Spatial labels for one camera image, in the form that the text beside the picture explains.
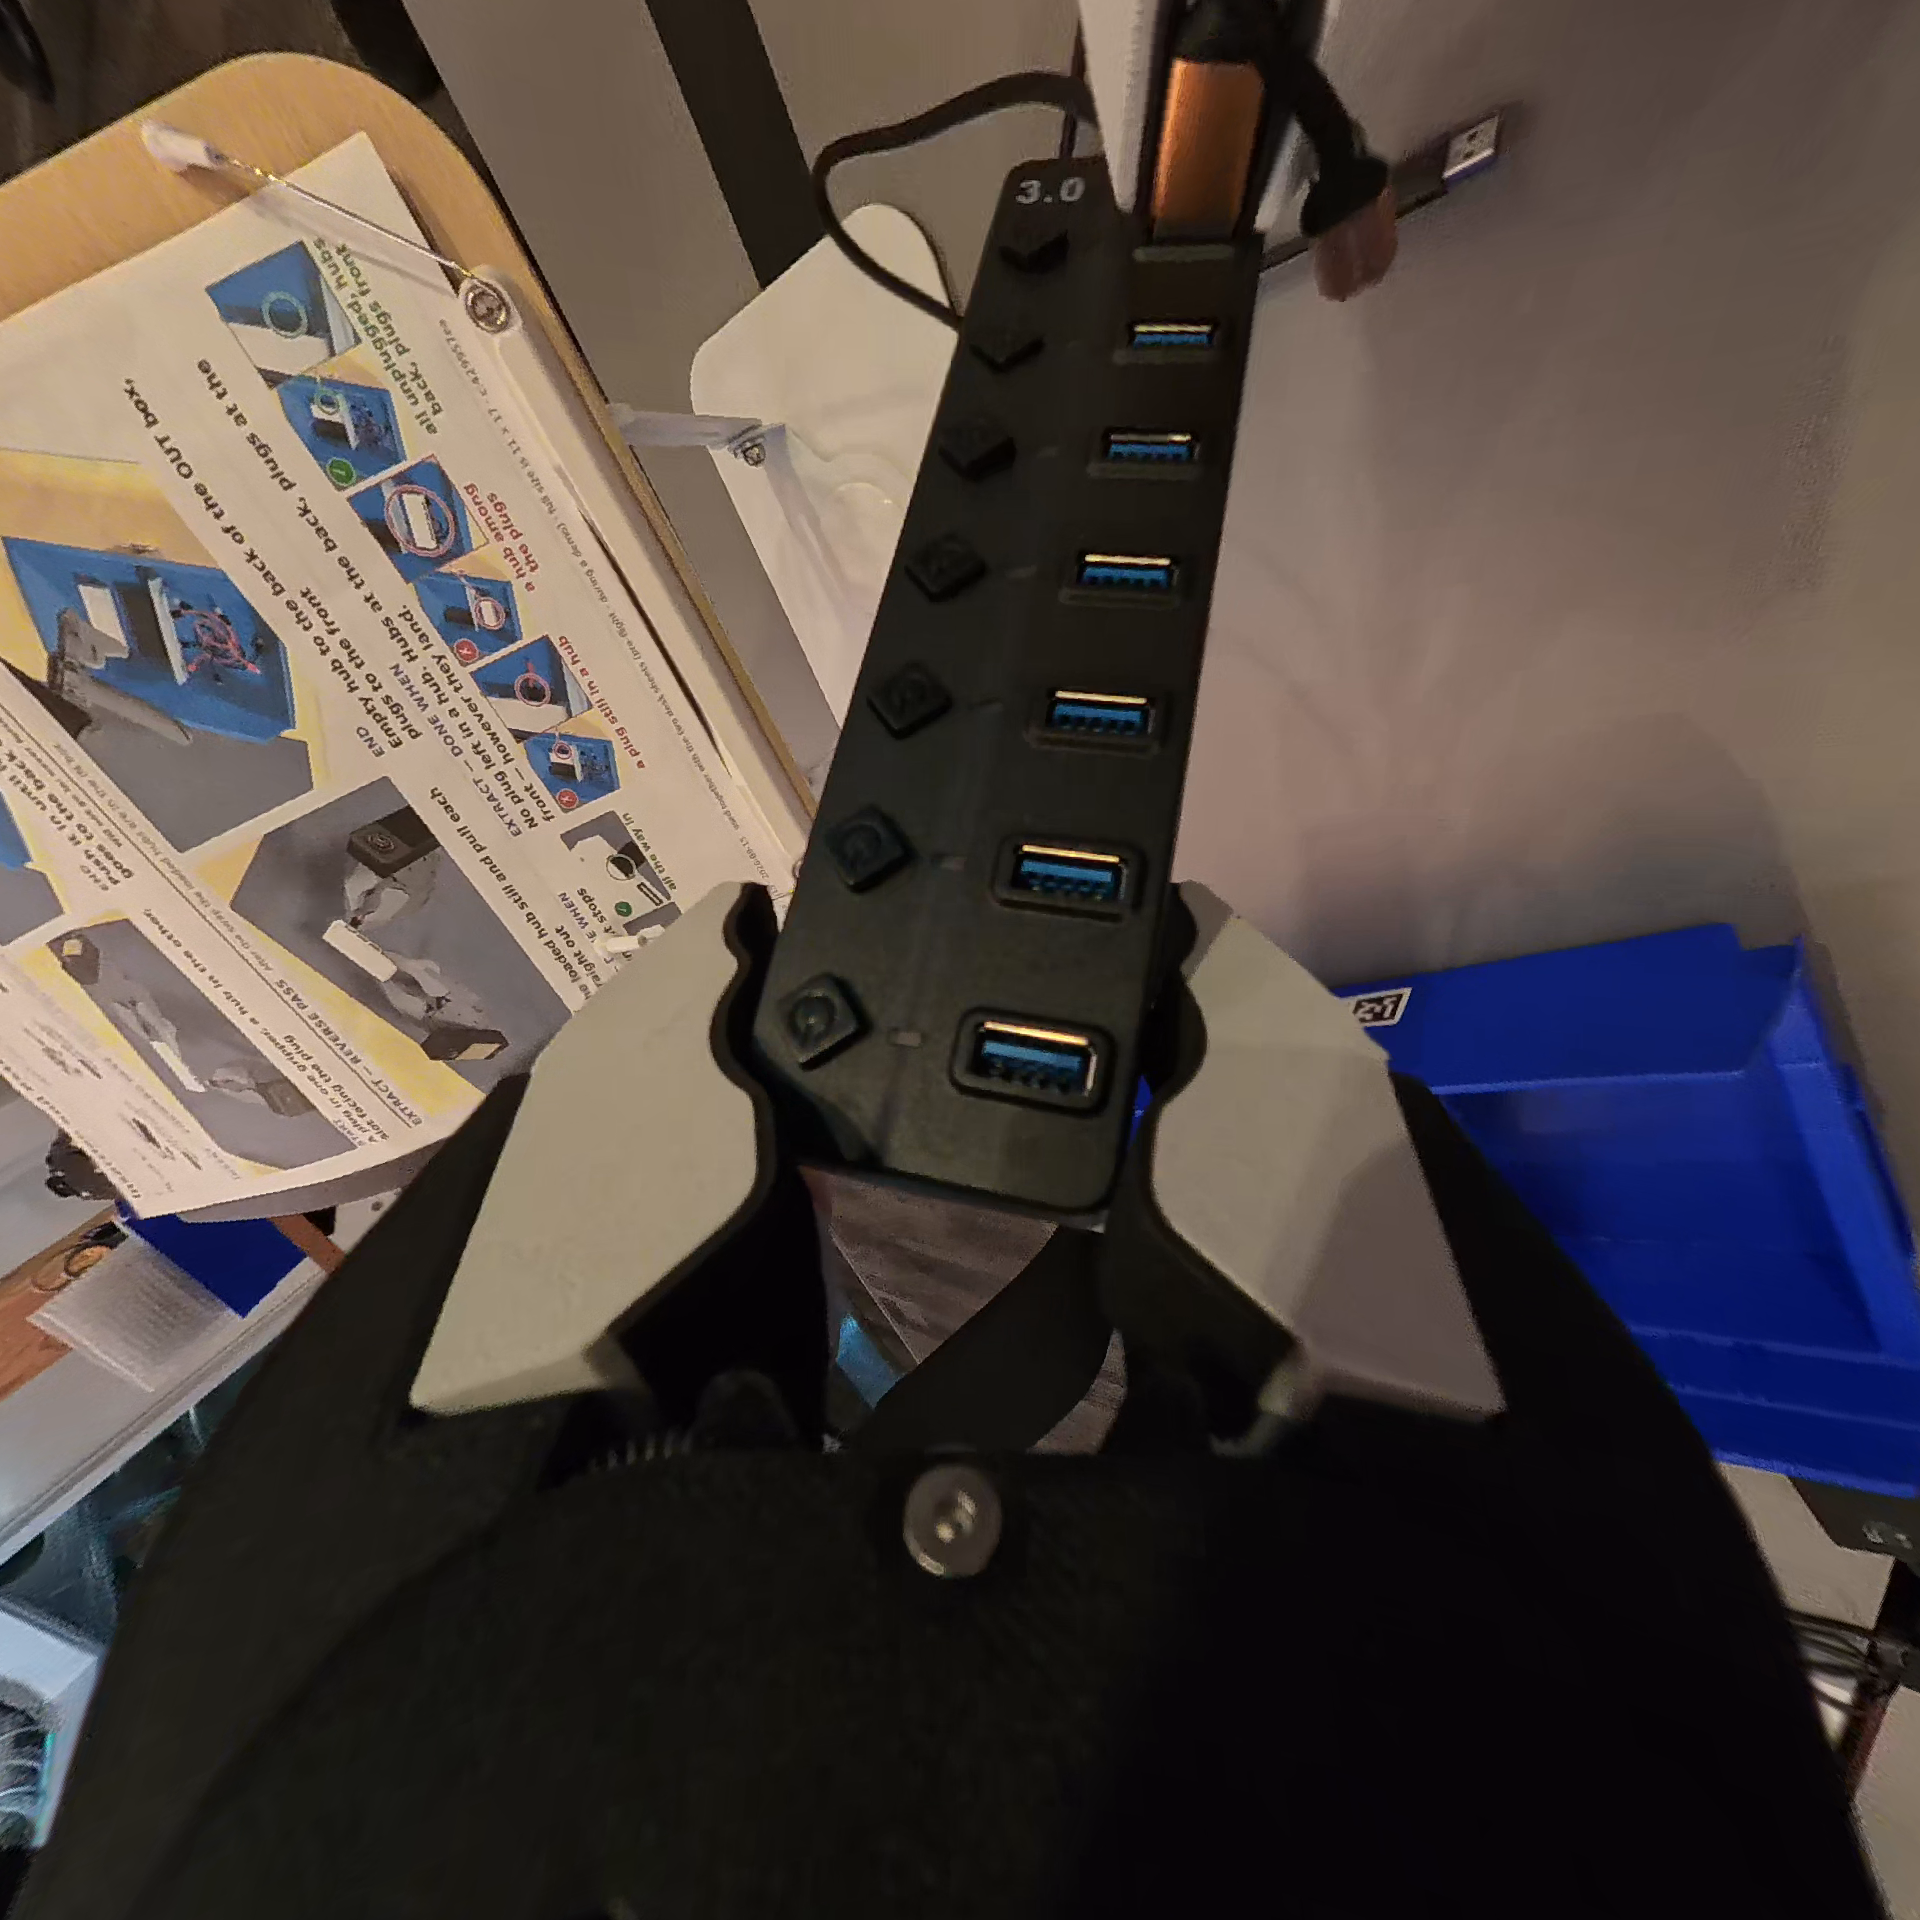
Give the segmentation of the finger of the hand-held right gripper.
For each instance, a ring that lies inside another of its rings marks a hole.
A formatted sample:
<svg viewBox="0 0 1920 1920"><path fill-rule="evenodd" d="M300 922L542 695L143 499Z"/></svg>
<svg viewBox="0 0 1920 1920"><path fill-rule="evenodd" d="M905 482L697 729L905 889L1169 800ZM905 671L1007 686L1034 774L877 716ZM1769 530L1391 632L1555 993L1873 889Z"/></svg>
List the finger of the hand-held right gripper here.
<svg viewBox="0 0 1920 1920"><path fill-rule="evenodd" d="M1161 0L1075 0L1075 61L1116 181L1144 173Z"/></svg>
<svg viewBox="0 0 1920 1920"><path fill-rule="evenodd" d="M1305 196L1305 131L1299 131L1299 61L1322 61L1336 36L1336 0L1247 0L1247 61L1254 61L1254 237L1295 237L1299 231L1299 196Z"/></svg>

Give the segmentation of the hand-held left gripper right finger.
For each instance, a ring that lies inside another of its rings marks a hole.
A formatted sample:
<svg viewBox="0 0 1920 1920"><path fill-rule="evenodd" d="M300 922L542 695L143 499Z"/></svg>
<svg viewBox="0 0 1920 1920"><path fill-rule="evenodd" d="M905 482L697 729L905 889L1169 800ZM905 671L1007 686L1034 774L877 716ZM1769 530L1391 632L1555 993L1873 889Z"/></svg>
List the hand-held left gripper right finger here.
<svg viewBox="0 0 1920 1920"><path fill-rule="evenodd" d="M1322 1406L1499 1422L1387 1047L1210 883L1169 889L1161 1083L1116 1182L1117 1422L1273 1457Z"/></svg>

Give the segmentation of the blue plastic bin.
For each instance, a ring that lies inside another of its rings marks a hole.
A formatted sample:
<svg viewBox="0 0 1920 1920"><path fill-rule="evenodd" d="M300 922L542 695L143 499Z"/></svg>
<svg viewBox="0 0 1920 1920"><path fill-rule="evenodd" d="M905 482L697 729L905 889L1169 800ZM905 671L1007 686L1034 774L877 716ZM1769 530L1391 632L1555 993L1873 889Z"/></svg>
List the blue plastic bin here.
<svg viewBox="0 0 1920 1920"><path fill-rule="evenodd" d="M1804 945L1676 928L1336 993L1714 1459L1920 1495L1920 1240Z"/></svg>

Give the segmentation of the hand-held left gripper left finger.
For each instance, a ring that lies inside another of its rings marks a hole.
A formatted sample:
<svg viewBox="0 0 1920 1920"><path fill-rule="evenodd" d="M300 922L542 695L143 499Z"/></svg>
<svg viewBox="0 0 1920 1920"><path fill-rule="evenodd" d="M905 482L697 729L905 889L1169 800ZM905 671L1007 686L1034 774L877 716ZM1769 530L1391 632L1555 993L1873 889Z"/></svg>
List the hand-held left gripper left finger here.
<svg viewBox="0 0 1920 1920"><path fill-rule="evenodd" d="M670 1426L765 1374L827 1426L814 1201L743 1067L770 889L716 883L532 1055L407 1406L642 1393Z"/></svg>

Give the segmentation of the black usb hub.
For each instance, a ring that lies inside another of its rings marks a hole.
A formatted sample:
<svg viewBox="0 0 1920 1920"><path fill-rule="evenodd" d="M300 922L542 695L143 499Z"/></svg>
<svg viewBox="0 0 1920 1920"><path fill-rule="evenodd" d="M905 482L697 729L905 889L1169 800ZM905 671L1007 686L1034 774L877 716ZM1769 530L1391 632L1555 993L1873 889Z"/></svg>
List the black usb hub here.
<svg viewBox="0 0 1920 1920"><path fill-rule="evenodd" d="M1254 246L1000 181L758 1067L794 1158L1094 1218L1140 1105Z"/></svg>

